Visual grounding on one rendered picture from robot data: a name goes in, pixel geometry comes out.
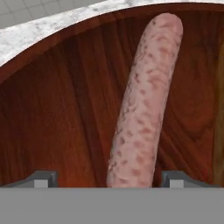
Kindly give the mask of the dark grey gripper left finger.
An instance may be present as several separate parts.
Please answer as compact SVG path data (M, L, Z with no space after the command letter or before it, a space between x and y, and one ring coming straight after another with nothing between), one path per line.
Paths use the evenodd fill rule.
M51 188L58 186L57 171L35 171L29 177L5 185L16 188Z

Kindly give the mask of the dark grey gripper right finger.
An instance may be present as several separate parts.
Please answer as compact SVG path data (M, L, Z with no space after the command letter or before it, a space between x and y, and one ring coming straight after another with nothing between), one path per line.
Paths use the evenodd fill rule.
M161 178L161 186L166 188L217 188L217 185L193 179L183 171L162 171Z

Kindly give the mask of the dark brown wooden bowl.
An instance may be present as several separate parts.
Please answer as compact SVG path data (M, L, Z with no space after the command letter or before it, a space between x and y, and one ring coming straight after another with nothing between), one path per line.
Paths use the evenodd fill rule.
M181 19L184 37L156 168L212 181L224 3L154 3L85 18L0 66L0 186L37 170L55 170L64 187L104 185L138 41L163 12Z

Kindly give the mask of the pale pink speckled sausage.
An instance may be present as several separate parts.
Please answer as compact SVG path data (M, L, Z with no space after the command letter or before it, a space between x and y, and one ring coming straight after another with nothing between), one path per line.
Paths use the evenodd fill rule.
M143 31L116 125L108 161L108 187L152 186L182 37L182 22L172 13L155 16Z

